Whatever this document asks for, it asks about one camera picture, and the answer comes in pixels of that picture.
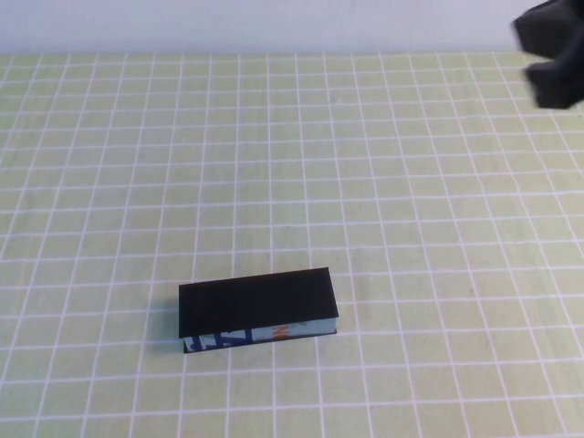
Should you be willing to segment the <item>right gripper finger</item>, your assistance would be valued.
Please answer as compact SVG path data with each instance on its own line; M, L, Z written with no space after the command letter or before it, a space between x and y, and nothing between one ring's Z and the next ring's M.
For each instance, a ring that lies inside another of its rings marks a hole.
M583 101L583 56L529 65L525 69L541 109L570 109Z
M550 0L533 6L511 24L521 50L556 57L583 23L583 2Z

